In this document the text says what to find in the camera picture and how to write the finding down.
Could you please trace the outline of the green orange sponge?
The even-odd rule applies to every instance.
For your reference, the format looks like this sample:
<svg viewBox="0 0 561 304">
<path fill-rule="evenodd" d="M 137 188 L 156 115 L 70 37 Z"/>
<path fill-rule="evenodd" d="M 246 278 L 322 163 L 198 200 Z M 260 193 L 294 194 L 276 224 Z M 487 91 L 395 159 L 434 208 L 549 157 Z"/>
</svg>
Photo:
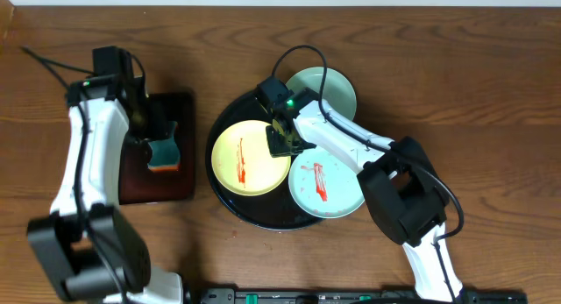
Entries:
<svg viewBox="0 0 561 304">
<path fill-rule="evenodd" d="M 152 172 L 177 171 L 180 166 L 181 153 L 175 142 L 174 134 L 178 124 L 169 122 L 169 133 L 165 139 L 153 140 L 148 143 L 152 151 L 147 167 Z"/>
</svg>

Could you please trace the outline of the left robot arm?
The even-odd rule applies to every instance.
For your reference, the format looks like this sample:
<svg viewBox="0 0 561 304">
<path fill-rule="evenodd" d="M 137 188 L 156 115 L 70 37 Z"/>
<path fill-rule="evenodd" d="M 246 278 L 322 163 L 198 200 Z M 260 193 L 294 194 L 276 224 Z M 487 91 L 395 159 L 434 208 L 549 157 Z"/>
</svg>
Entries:
<svg viewBox="0 0 561 304">
<path fill-rule="evenodd" d="M 182 303 L 181 276 L 150 261 L 146 243 L 119 210 L 119 172 L 129 117 L 123 100 L 138 79 L 107 75 L 68 89 L 71 139 L 48 216 L 27 240 L 57 296 L 66 302 Z"/>
</svg>

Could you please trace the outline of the light blue plate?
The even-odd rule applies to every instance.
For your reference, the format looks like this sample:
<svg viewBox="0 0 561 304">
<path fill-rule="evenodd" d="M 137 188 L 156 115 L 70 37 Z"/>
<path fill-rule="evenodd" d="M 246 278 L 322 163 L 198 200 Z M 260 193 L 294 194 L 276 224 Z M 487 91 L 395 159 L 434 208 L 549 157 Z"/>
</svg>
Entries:
<svg viewBox="0 0 561 304">
<path fill-rule="evenodd" d="M 286 83 L 295 93 L 310 88 L 317 93 L 323 78 L 322 67 L 309 67 L 294 74 Z M 323 99 L 340 115 L 353 120 L 357 111 L 357 97 L 351 82 L 337 70 L 328 69 L 323 87 Z"/>
<path fill-rule="evenodd" d="M 357 174 L 320 147 L 295 157 L 288 187 L 303 211 L 320 218 L 347 216 L 365 202 Z"/>
</svg>

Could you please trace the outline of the yellow plate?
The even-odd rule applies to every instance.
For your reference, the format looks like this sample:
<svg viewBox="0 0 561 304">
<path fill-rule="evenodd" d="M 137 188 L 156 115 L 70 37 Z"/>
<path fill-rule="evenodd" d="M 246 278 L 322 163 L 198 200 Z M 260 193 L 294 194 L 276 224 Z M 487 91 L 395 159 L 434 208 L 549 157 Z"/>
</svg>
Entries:
<svg viewBox="0 0 561 304">
<path fill-rule="evenodd" d="M 287 177 L 291 158 L 273 158 L 266 139 L 268 123 L 245 120 L 224 130 L 212 145 L 211 167 L 219 183 L 234 194 L 258 196 Z"/>
</svg>

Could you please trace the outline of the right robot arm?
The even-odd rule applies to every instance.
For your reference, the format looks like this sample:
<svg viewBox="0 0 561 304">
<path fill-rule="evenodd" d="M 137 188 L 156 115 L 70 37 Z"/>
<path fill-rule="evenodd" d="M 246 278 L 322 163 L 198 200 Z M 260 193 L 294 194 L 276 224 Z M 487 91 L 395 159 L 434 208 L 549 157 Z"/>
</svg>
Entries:
<svg viewBox="0 0 561 304">
<path fill-rule="evenodd" d="M 376 135 L 336 112 L 309 88 L 296 94 L 285 86 L 259 89 L 259 104 L 272 118 L 266 127 L 274 157 L 320 147 L 357 174 L 371 218 L 403 247 L 423 300 L 456 303 L 463 289 L 446 247 L 461 227 L 445 228 L 445 208 L 461 206 L 441 181 L 420 144 Z"/>
</svg>

